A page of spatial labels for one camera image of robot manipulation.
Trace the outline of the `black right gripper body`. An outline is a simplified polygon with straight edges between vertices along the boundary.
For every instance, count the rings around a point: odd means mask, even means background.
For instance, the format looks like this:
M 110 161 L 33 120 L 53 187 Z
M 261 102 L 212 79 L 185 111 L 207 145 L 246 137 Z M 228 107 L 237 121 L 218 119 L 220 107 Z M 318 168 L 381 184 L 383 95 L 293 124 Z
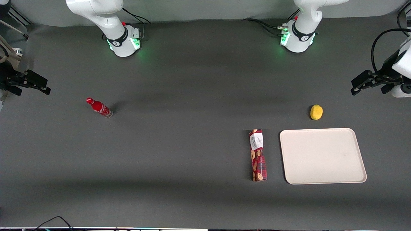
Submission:
M 4 61 L 0 63 L 0 86 L 5 88 L 6 86 L 11 86 L 10 81 L 16 82 L 13 80 L 19 76 L 19 72 L 14 69 L 12 64 L 9 61 Z

